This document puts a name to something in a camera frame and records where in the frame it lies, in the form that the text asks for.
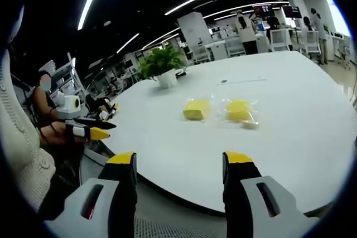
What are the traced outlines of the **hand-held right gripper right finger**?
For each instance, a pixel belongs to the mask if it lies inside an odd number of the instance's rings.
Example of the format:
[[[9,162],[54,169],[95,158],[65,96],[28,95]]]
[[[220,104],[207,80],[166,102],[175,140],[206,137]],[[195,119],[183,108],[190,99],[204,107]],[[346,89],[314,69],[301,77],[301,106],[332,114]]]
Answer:
[[[223,185],[227,237],[303,237],[318,222],[245,154],[223,153]]]

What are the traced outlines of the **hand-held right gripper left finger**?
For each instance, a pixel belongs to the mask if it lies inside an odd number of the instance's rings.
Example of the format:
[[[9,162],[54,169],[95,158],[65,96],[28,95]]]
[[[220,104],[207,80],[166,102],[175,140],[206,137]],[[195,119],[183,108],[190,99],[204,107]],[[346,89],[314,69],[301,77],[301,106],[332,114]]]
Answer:
[[[134,237],[137,155],[116,154],[98,178],[88,179],[44,224],[55,237]]]

